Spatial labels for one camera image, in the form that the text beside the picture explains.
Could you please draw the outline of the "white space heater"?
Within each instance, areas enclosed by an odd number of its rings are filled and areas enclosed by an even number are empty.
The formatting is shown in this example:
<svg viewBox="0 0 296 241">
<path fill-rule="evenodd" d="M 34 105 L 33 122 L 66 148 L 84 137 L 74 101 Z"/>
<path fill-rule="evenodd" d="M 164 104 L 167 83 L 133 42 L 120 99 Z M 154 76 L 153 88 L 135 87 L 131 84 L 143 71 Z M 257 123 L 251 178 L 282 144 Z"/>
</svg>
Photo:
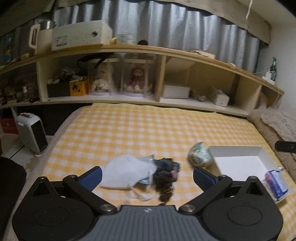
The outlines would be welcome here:
<svg viewBox="0 0 296 241">
<path fill-rule="evenodd" d="M 36 154 L 43 153 L 48 142 L 41 119 L 32 113 L 21 113 L 16 119 L 16 126 L 23 144 Z"/>
</svg>

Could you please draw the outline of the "green glass bottle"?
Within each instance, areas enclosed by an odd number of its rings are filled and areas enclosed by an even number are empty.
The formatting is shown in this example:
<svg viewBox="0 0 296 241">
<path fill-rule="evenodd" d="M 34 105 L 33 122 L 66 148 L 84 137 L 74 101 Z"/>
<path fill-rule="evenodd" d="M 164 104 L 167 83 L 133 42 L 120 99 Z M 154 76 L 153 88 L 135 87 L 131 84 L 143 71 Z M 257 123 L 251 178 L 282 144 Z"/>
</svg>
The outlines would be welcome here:
<svg viewBox="0 0 296 241">
<path fill-rule="evenodd" d="M 272 64 L 269 68 L 269 73 L 271 74 L 270 76 L 270 79 L 272 81 L 275 81 L 276 80 L 276 77 L 277 77 L 277 61 L 276 61 L 276 57 L 273 57 L 273 61 L 272 61 Z"/>
</svg>

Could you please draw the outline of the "blue white packet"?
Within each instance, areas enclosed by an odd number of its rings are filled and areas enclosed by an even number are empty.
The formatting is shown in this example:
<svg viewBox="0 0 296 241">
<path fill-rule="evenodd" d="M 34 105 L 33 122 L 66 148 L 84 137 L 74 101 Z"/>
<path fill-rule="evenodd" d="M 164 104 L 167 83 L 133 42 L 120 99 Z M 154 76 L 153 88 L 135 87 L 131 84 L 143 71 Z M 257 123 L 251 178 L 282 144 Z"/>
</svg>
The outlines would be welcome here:
<svg viewBox="0 0 296 241">
<path fill-rule="evenodd" d="M 280 171 L 267 171 L 265 174 L 265 181 L 277 201 L 283 199 L 288 193 L 287 185 Z"/>
</svg>

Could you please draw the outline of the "white shallow cardboard box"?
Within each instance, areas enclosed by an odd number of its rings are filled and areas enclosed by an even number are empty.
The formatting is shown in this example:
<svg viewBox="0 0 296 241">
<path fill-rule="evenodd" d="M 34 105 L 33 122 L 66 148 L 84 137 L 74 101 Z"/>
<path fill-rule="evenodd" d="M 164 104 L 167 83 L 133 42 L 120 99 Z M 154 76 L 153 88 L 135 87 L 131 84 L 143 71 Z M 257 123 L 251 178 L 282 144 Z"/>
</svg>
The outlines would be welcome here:
<svg viewBox="0 0 296 241">
<path fill-rule="evenodd" d="M 268 153 L 257 146 L 210 146 L 208 148 L 213 161 L 208 167 L 210 173 L 215 176 L 227 175 L 234 181 L 245 181 L 249 176 L 256 176 L 267 189 L 276 204 L 290 195 L 287 181 L 282 175 L 283 168 L 274 161 Z M 280 198 L 276 198 L 265 181 L 268 171 L 276 171 L 281 178 L 280 186 L 287 192 Z"/>
</svg>

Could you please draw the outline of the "pink dressed doll in case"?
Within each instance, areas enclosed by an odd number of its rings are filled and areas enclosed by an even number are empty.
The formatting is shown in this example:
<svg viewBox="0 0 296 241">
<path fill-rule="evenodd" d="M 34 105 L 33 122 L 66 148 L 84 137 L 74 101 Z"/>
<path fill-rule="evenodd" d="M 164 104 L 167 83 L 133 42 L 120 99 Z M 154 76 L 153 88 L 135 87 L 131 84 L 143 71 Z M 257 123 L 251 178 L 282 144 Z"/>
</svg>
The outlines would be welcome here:
<svg viewBox="0 0 296 241">
<path fill-rule="evenodd" d="M 128 68 L 123 74 L 122 92 L 132 98 L 148 98 L 152 96 L 153 83 L 149 80 L 149 71 L 144 67 Z"/>
</svg>

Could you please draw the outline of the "blue patterned fabric pouch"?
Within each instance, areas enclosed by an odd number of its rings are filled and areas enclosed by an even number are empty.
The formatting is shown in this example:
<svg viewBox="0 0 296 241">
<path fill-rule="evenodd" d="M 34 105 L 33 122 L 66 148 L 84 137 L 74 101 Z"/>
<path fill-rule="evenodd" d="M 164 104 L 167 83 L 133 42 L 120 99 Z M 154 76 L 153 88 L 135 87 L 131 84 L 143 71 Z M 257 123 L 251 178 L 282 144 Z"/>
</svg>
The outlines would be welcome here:
<svg viewBox="0 0 296 241">
<path fill-rule="evenodd" d="M 208 167 L 213 162 L 212 155 L 203 142 L 198 142 L 189 149 L 187 160 L 195 168 Z"/>
</svg>

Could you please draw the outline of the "silver curtain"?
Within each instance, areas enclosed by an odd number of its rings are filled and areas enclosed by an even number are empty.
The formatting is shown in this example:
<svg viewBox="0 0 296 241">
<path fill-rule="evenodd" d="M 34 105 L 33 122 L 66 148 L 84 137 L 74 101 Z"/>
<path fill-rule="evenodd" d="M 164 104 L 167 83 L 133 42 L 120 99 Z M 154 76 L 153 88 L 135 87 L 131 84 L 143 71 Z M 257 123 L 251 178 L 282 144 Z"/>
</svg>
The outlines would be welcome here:
<svg viewBox="0 0 296 241">
<path fill-rule="evenodd" d="M 6 62 L 7 40 L 12 41 L 13 58 L 29 53 L 31 27 L 46 20 L 53 20 L 58 27 L 103 20 L 114 36 L 131 35 L 157 47 L 208 51 L 216 59 L 249 72 L 255 70 L 259 54 L 257 37 L 204 10 L 159 1 L 87 1 L 65 8 L 53 4 L 49 12 L 1 34 L 1 65 Z"/>
</svg>

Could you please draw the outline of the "white tissue box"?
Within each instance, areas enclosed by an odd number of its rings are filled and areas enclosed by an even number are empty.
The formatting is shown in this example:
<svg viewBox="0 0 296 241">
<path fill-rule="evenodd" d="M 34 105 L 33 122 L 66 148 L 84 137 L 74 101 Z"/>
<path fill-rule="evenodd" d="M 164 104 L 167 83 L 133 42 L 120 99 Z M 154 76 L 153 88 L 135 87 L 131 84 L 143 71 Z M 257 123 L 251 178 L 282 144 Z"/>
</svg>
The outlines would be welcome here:
<svg viewBox="0 0 296 241">
<path fill-rule="evenodd" d="M 216 89 L 214 87 L 209 88 L 208 98 L 212 101 L 215 105 L 221 107 L 227 107 L 229 103 L 229 96 L 225 94 L 222 90 Z"/>
</svg>

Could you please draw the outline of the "dark beaded accessory bundle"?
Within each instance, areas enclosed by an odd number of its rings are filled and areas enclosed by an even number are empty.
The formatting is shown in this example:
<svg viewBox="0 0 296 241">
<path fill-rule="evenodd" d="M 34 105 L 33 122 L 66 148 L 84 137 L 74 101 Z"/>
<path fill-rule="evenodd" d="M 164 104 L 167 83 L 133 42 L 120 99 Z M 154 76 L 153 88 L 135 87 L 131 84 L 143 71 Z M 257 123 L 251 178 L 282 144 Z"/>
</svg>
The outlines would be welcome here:
<svg viewBox="0 0 296 241">
<path fill-rule="evenodd" d="M 173 195 L 173 183 L 178 180 L 180 164 L 171 158 L 154 160 L 157 167 L 153 174 L 154 188 L 159 194 L 159 201 L 167 203 Z"/>
</svg>

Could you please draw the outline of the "white open box in shelf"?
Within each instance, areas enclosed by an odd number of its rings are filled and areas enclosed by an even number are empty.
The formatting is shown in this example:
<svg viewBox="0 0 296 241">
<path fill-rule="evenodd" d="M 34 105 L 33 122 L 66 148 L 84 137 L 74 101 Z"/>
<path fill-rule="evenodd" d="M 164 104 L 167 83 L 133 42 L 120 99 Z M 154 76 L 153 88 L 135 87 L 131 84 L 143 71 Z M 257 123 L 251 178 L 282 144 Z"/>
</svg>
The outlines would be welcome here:
<svg viewBox="0 0 296 241">
<path fill-rule="evenodd" d="M 189 92 L 189 87 L 174 84 L 165 84 L 163 89 L 163 98 L 187 99 L 189 97 Z"/>
</svg>

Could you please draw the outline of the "orange box with black print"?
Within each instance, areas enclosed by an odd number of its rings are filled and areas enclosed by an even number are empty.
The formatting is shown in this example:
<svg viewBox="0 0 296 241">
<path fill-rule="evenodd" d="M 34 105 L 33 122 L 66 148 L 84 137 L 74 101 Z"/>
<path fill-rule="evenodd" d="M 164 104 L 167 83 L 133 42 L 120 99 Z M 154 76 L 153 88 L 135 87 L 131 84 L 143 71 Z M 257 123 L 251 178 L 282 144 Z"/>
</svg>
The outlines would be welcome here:
<svg viewBox="0 0 296 241">
<path fill-rule="evenodd" d="M 89 93 L 88 79 L 69 82 L 70 96 L 85 96 Z"/>
</svg>

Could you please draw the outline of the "white face mask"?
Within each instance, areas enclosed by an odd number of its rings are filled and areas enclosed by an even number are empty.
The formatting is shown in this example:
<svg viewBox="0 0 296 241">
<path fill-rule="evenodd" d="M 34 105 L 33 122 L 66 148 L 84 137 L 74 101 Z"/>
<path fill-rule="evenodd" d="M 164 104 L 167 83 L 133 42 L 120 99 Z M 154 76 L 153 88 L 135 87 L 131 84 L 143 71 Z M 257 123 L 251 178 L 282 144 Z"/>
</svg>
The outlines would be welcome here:
<svg viewBox="0 0 296 241">
<path fill-rule="evenodd" d="M 118 156 L 102 167 L 100 187 L 107 189 L 132 188 L 139 181 L 151 178 L 157 166 L 153 156 L 134 157 L 131 154 Z"/>
</svg>

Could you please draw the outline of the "wooden headboard shelf unit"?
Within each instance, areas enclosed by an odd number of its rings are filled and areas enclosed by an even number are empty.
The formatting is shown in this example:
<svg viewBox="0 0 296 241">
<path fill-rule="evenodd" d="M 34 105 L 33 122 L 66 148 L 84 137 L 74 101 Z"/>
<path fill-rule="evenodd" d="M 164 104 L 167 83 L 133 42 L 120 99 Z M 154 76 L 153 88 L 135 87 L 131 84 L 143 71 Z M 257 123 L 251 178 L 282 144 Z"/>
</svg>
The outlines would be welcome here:
<svg viewBox="0 0 296 241">
<path fill-rule="evenodd" d="M 1 68 L 1 108 L 134 103 L 247 117 L 277 108 L 283 90 L 232 64 L 143 45 L 55 50 Z"/>
</svg>

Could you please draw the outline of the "small wooden box on shelf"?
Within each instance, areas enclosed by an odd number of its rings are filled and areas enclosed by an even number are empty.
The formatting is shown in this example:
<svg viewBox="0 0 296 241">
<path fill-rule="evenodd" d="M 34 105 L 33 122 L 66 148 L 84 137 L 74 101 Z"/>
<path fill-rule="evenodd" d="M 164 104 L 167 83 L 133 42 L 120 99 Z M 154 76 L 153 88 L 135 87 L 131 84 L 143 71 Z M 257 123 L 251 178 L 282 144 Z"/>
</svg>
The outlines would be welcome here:
<svg viewBox="0 0 296 241">
<path fill-rule="evenodd" d="M 190 49 L 189 52 L 197 54 L 199 56 L 207 57 L 207 58 L 210 58 L 210 59 L 215 59 L 215 57 L 216 57 L 215 54 L 212 54 L 210 52 L 203 51 L 203 50 L 200 50 L 200 49 Z"/>
</svg>

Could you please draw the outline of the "cream dressed doll in case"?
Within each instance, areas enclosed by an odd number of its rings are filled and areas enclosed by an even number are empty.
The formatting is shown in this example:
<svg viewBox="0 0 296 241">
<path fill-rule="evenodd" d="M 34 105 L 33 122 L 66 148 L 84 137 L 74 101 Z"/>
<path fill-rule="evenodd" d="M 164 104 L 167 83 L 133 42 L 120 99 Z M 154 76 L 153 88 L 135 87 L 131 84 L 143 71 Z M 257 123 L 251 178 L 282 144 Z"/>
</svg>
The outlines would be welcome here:
<svg viewBox="0 0 296 241">
<path fill-rule="evenodd" d="M 91 96 L 107 97 L 117 94 L 113 78 L 113 65 L 103 62 L 98 67 L 91 62 L 88 65 L 89 94 Z"/>
</svg>

